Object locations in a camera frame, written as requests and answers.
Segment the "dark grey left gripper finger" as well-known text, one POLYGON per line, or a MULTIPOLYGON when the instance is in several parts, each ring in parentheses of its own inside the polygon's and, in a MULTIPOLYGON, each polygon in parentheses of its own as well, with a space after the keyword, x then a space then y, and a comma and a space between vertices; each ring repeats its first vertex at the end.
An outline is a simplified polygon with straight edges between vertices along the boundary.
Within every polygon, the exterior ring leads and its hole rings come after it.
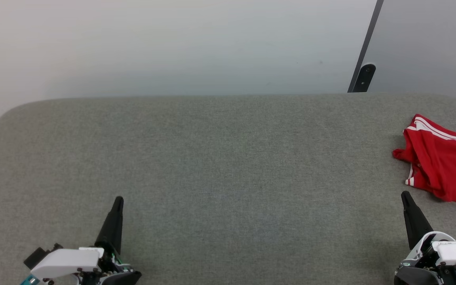
POLYGON ((121 253, 124 199, 117 196, 96 238, 95 246, 112 254, 121 253))

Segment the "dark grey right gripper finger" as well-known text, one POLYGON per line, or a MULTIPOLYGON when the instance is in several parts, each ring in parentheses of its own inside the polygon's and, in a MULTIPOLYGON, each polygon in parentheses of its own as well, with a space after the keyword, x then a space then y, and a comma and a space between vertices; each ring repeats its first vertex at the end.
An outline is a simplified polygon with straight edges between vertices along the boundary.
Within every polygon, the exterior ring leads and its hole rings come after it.
POLYGON ((407 230, 408 245, 409 249, 413 249, 422 237, 432 232, 433 229, 409 191, 403 191, 401 193, 401 201, 403 204, 403 216, 407 230))

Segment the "dark vertical wall strip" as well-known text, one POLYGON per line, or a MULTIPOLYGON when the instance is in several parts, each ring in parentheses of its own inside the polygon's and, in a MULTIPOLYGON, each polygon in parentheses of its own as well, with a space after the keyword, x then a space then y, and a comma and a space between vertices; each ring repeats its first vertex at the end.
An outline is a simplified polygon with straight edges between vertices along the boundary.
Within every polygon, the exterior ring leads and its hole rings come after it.
POLYGON ((357 60, 357 64, 356 64, 355 70, 353 72, 353 76, 352 76, 352 79, 351 79, 351 82, 350 82, 350 85, 349 85, 349 88, 348 88, 348 91, 347 91, 348 93, 353 92, 353 90, 355 88, 356 81, 358 79, 359 72, 360 72, 360 70, 362 68, 362 63, 364 62, 366 51, 367 51, 367 49, 369 47, 369 44, 370 44, 370 41, 371 41, 371 38, 372 38, 372 34, 373 34, 374 29, 375 29, 376 23, 378 21, 378 17, 379 17, 379 14, 380 14, 380 11, 381 11, 383 3, 384 3, 384 0, 376 0, 375 8, 373 10, 373 13, 372 13, 372 16, 371 16, 371 20, 369 22, 369 27, 368 27, 368 29, 366 31, 364 42, 362 44, 362 48, 360 50, 360 54, 359 54, 359 57, 358 57, 358 60, 357 60))

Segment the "red Bulls basketball jersey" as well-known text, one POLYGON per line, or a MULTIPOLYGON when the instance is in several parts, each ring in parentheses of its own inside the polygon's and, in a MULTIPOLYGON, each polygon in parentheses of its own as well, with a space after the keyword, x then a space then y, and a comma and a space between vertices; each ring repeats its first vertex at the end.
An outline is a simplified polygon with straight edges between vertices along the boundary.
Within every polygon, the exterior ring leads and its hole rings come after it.
POLYGON ((405 148, 395 149, 392 155, 410 164, 405 184, 456 202, 456 132, 416 114, 403 137, 405 148))

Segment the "dark oval wall bracket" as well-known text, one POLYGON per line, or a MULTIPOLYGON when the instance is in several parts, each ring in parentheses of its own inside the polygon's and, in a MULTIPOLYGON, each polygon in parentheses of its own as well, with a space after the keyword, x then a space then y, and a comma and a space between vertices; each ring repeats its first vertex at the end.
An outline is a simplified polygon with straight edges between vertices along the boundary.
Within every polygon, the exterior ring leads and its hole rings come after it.
POLYGON ((355 84, 353 86, 353 93, 367 92, 371 84, 372 78, 375 74, 376 66, 374 64, 366 64, 361 67, 355 84))

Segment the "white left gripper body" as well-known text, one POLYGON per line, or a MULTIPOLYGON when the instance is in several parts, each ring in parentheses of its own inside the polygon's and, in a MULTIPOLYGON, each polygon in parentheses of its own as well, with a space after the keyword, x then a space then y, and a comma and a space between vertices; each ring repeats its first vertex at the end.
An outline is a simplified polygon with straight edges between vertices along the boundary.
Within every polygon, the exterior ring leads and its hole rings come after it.
POLYGON ((100 247, 63 248, 30 270, 30 285, 56 285, 64 276, 72 276, 76 285, 137 285, 142 274, 100 247))

